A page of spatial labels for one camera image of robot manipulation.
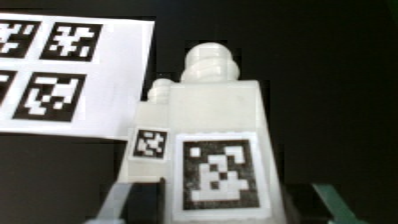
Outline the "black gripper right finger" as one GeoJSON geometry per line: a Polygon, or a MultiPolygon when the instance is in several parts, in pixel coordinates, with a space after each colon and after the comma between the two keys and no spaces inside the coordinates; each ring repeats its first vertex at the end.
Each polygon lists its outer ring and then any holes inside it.
{"type": "Polygon", "coordinates": [[[331,184],[283,186],[288,224],[373,224],[354,213],[331,184]]]}

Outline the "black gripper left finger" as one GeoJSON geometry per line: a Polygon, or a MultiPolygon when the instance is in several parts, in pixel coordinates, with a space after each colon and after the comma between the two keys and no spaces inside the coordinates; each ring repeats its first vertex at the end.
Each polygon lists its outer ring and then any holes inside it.
{"type": "Polygon", "coordinates": [[[164,224],[166,179],[116,182],[87,224],[164,224]]]}

